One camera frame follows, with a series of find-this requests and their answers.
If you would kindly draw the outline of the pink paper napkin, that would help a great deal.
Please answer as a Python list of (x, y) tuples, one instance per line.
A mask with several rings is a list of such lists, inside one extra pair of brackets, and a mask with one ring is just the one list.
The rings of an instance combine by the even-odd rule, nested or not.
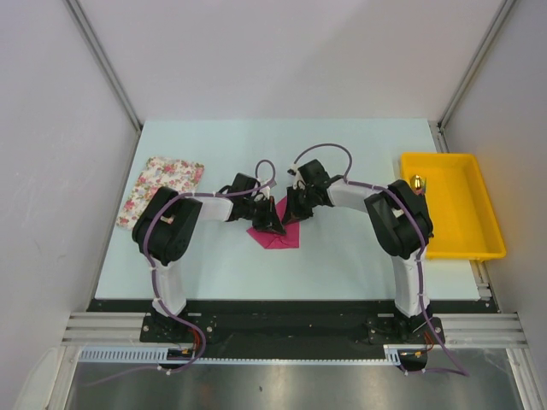
[[(280, 221), (285, 212), (285, 205), (286, 197), (283, 197), (276, 204), (276, 210)], [(298, 249), (300, 246), (300, 225), (294, 223), (283, 226), (285, 228), (285, 235), (258, 232), (253, 227), (248, 229), (247, 233), (264, 249)]]

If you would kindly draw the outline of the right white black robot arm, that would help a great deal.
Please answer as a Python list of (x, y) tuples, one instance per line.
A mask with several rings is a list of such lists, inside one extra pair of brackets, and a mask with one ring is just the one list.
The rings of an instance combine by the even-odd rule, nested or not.
[(396, 336), (413, 343), (425, 332), (419, 316), (428, 306), (422, 257), (425, 255), (433, 223), (426, 198), (399, 179), (386, 187), (350, 181), (342, 175), (330, 176), (321, 163), (312, 160), (288, 171), (293, 182), (287, 188), (287, 226), (313, 216), (319, 206), (349, 208), (368, 215), (379, 246), (391, 257), (396, 296), (395, 306), (403, 316), (394, 321)]

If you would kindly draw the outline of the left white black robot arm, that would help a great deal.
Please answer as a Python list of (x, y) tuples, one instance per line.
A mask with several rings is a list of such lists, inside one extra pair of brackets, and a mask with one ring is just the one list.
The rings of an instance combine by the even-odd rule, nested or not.
[(158, 329), (168, 340), (177, 342), (189, 331), (188, 319), (180, 315), (186, 305), (182, 279), (173, 265), (187, 251), (197, 223), (248, 220), (256, 231), (284, 235), (270, 186), (237, 173), (215, 193), (179, 193), (162, 186), (151, 198), (132, 229), (132, 240), (150, 264), (152, 306), (163, 315)]

